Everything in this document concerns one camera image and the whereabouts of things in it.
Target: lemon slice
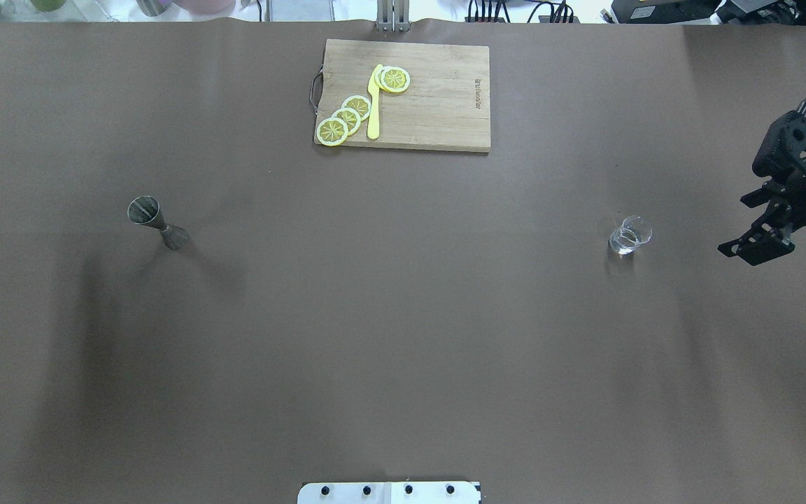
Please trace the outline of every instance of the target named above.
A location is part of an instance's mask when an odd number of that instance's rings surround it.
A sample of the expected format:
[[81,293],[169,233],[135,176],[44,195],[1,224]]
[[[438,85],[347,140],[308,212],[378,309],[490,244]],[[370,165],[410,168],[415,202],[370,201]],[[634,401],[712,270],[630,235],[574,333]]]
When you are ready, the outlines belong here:
[[323,146],[340,146],[348,134],[346,123],[339,118],[327,118],[316,127],[316,140]]
[[349,106],[342,106],[341,108],[337,109],[332,117],[338,118],[346,124],[348,127],[348,137],[352,137],[353,134],[356,133],[356,130],[359,129],[359,125],[362,124],[362,119],[359,117],[359,112],[357,112],[354,108],[350,108]]
[[409,72],[399,66],[385,66],[378,76],[378,84],[386,92],[405,92],[410,82]]
[[368,119],[369,114],[372,112],[372,103],[367,97],[355,94],[350,98],[345,99],[344,104],[341,105],[341,108],[354,109],[354,111],[359,114],[359,119],[361,121],[365,121],[365,119]]

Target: cutting board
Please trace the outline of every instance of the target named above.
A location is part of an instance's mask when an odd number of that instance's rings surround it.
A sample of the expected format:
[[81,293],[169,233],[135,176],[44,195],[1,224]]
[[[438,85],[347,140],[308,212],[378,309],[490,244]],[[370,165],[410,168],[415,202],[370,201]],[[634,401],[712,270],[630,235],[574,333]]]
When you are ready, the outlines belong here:
[[[348,96],[368,97],[369,77],[377,64],[406,68],[409,89],[381,92],[377,139],[367,138],[364,121],[343,146],[490,152],[490,48],[486,45],[330,38],[325,42],[323,95],[316,124],[332,117]],[[313,140],[317,141],[315,128]]]

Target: knife handle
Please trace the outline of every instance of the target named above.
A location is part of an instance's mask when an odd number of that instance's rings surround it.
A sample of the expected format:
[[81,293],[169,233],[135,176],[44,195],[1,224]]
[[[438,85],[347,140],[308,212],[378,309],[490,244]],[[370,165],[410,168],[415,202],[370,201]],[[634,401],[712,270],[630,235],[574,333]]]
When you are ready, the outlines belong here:
[[380,122],[378,119],[378,111],[380,111],[381,107],[379,106],[378,99],[381,96],[381,90],[375,93],[369,93],[370,98],[372,98],[372,110],[369,113],[369,125],[367,130],[365,130],[365,135],[369,137],[370,140],[375,140],[378,138],[378,134],[380,133]]

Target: jigger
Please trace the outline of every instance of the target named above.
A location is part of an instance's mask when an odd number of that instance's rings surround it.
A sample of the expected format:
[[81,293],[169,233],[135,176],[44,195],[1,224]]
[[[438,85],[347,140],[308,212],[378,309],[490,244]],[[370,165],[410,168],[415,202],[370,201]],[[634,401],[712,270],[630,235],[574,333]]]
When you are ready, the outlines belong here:
[[186,230],[165,223],[164,215],[160,213],[160,203],[153,197],[135,198],[126,209],[126,215],[136,224],[160,230],[160,238],[170,250],[181,249],[182,245],[188,242],[189,236]]

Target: brown table surface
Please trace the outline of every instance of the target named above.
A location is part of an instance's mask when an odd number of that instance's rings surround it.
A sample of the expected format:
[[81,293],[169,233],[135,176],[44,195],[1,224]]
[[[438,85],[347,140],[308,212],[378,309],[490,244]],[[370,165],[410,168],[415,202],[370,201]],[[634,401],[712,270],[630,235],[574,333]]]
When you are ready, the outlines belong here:
[[[806,503],[806,229],[716,251],[806,28],[373,29],[0,25],[0,503]],[[489,45],[490,154],[314,146],[328,38]]]

